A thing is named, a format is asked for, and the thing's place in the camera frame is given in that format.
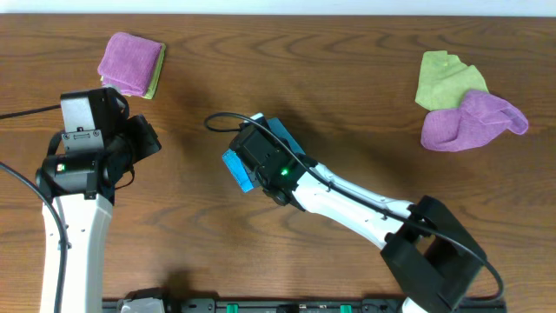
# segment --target purple cloth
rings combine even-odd
[[[143,97],[147,92],[162,45],[118,32],[106,46],[98,74],[123,94]]]
[[[427,114],[420,142],[435,151],[461,151],[482,147],[504,130],[523,135],[529,123],[504,99],[488,92],[470,90],[457,109]]]

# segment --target wood grain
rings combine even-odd
[[[100,85],[117,31],[168,45],[152,101],[129,99],[162,151],[116,195],[106,297],[165,285],[177,296],[399,294],[379,251],[324,217],[242,194],[222,163],[231,135],[202,120],[220,110],[279,117],[312,157],[383,195],[435,196],[504,277],[512,312],[556,310],[556,20],[486,17],[0,17],[0,114]],[[448,50],[478,67],[530,130],[486,147],[420,146],[420,60]],[[236,121],[223,121],[232,125]],[[0,159],[33,177],[61,112],[3,120]],[[40,203],[0,174],[0,311],[36,312],[43,277]],[[494,290],[481,273],[474,294]]]

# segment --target crumpled cloth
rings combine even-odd
[[[523,135],[528,128],[526,117],[508,101],[470,90],[458,109],[427,114],[421,144],[429,150],[455,152],[484,146],[504,130]]]
[[[427,110],[455,109],[469,90],[488,91],[485,79],[474,65],[465,65],[447,51],[423,54],[416,103]]]
[[[113,84],[123,94],[144,97],[161,50],[161,43],[118,32],[106,46],[98,74],[103,77],[103,84]]]

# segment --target microfiber cloth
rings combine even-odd
[[[98,74],[103,77],[103,84],[113,84],[123,94],[144,97],[161,51],[161,43],[118,32],[106,46]]]
[[[278,118],[275,117],[267,120],[267,124],[275,135],[288,141],[289,147],[293,152],[305,154],[305,151],[303,151]],[[249,192],[259,186],[254,173],[243,165],[242,160],[240,160],[235,152],[228,149],[222,156],[222,161],[228,166],[228,170],[232,173],[232,176],[240,185],[243,192]]]
[[[428,110],[454,109],[469,90],[488,91],[474,65],[463,64],[447,51],[428,51],[420,64],[415,102]]]
[[[484,146],[506,129],[523,135],[528,128],[526,117],[508,101],[470,90],[458,109],[427,114],[421,144],[430,150],[455,152]]]

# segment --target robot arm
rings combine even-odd
[[[253,120],[268,129],[261,114]],[[278,143],[255,126],[242,123],[229,148],[254,174],[267,196],[280,205],[292,204],[332,218],[374,243],[408,295],[404,312],[447,313],[458,309],[483,266],[476,256],[486,260],[486,255],[446,206],[429,196],[412,204],[365,190],[307,156],[298,154],[299,161],[295,160],[284,149],[290,145],[287,138],[278,138]],[[425,227],[416,228],[415,224]],[[423,230],[449,234],[460,245],[437,236],[422,255],[415,244],[431,235]]]
[[[334,182],[337,187],[373,203],[382,209],[389,210],[399,216],[408,217],[407,210],[411,204],[405,200],[394,200],[365,190],[350,183],[331,172],[325,165],[318,163],[313,167],[315,173]],[[385,218],[382,214],[359,203],[346,198],[328,186],[316,181],[308,173],[303,174],[297,181],[298,186],[292,190],[295,201],[306,211],[332,218],[336,222],[348,227],[359,235],[374,243],[379,249],[386,245],[385,237],[388,233],[395,233],[403,224],[392,218]]]
[[[61,96],[65,131],[56,134],[36,173],[39,189],[66,228],[68,253],[60,313],[102,311],[104,243],[112,219],[116,183],[133,164],[161,149],[143,116],[129,117],[116,90]],[[65,154],[55,155],[60,142]],[[59,284],[60,235],[43,206],[46,230],[41,312],[52,312]]]

